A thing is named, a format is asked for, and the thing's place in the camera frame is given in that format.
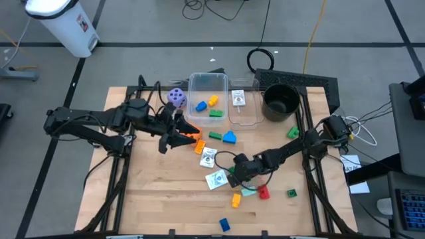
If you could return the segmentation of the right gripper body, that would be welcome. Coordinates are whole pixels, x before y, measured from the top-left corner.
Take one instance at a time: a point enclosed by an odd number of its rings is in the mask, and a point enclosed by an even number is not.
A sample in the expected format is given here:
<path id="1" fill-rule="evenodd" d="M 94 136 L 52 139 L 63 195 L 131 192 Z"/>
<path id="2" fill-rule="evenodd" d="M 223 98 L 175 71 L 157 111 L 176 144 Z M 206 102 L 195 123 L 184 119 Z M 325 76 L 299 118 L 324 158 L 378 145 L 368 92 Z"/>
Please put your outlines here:
<path id="1" fill-rule="evenodd" d="M 252 179 L 266 173 L 266 168 L 257 157 L 250 161 L 245 154 L 241 153 L 234 157 L 233 161 L 235 163 L 233 175 L 236 179 Z"/>

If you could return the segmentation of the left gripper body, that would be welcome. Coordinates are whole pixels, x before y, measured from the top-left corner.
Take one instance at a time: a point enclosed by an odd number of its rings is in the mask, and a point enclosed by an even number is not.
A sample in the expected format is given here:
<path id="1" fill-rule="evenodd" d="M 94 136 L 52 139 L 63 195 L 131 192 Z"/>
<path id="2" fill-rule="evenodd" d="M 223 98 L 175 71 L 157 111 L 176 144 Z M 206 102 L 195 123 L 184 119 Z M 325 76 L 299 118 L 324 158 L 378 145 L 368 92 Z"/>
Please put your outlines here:
<path id="1" fill-rule="evenodd" d="M 160 126 L 160 140 L 159 140 L 159 152 L 166 153 L 167 145 L 169 145 L 169 138 L 173 134 L 177 134 L 177 117 L 183 115 L 182 110 L 177 110 L 176 107 L 171 103 L 166 103 L 162 108 L 157 120 Z"/>

